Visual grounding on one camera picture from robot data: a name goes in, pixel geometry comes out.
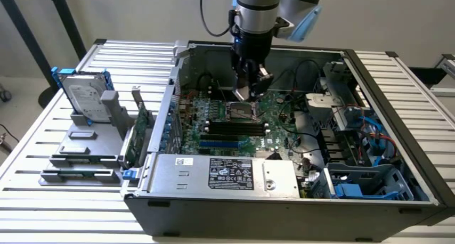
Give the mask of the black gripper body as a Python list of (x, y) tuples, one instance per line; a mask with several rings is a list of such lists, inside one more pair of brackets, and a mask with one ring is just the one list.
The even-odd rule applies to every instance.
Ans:
[(270, 30), (262, 34), (254, 34), (248, 31), (238, 30), (233, 33), (234, 44), (231, 47), (231, 65), (238, 66), (239, 63), (253, 61), (264, 64), (270, 54), (274, 32)]

